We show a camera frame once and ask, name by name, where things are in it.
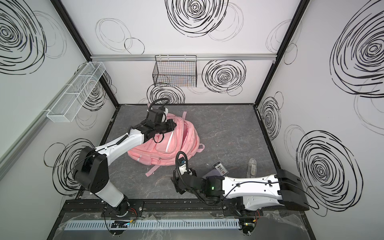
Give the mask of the purple glasses case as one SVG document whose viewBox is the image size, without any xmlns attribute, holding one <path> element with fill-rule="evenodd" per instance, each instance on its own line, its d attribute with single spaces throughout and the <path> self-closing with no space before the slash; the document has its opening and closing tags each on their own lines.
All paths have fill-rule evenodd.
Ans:
<svg viewBox="0 0 384 240">
<path fill-rule="evenodd" d="M 214 169 L 208 172 L 207 174 L 205 174 L 202 178 L 206 180 L 207 178 L 221 177 L 221 176 L 222 176 L 221 173 L 218 170 Z"/>
</svg>

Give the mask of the small black white card box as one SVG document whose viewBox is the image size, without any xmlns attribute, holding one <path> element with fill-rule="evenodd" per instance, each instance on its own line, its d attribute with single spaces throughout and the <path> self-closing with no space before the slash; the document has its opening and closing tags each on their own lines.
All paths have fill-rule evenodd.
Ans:
<svg viewBox="0 0 384 240">
<path fill-rule="evenodd" d="M 229 173 L 227 168 L 220 161 L 216 162 L 213 166 L 221 176 L 226 176 Z"/>
</svg>

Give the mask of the pink student backpack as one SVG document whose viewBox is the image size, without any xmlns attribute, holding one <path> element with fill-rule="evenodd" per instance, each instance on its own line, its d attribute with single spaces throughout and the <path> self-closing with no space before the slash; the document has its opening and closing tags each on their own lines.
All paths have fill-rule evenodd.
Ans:
<svg viewBox="0 0 384 240">
<path fill-rule="evenodd" d="M 177 124 L 174 131 L 155 135 L 154 139 L 128 151 L 130 158 L 152 167 L 146 176 L 149 177 L 160 167 L 175 165 L 176 154 L 179 151 L 184 152 L 190 159 L 205 149 L 195 126 L 186 119 L 186 116 L 187 112 L 183 112 L 181 117 L 167 114 L 167 118 Z"/>
</svg>

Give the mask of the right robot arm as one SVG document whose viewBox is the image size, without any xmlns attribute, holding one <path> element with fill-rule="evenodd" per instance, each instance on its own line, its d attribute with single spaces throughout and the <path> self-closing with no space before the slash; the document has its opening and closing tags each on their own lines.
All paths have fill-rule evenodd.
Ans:
<svg viewBox="0 0 384 240">
<path fill-rule="evenodd" d="M 272 206 L 308 211 L 311 207 L 301 178 L 286 170 L 278 170 L 275 175 L 243 179 L 223 176 L 199 178 L 192 170 L 174 170 L 171 181 L 177 193 L 189 192 L 208 206 L 240 198 L 248 211 Z"/>
</svg>

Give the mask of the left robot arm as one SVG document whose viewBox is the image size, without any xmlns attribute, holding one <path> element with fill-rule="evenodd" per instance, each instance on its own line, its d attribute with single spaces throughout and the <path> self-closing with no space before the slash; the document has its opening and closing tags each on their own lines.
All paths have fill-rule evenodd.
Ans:
<svg viewBox="0 0 384 240">
<path fill-rule="evenodd" d="M 150 107 L 146 118 L 121 137 L 96 148 L 83 148 L 72 170 L 73 179 L 108 204 L 117 216 L 125 216 L 130 210 L 130 203 L 111 182 L 109 165 L 155 135 L 172 132 L 177 124 L 168 120 L 167 114 L 168 109 L 164 106 L 157 109 Z"/>
</svg>

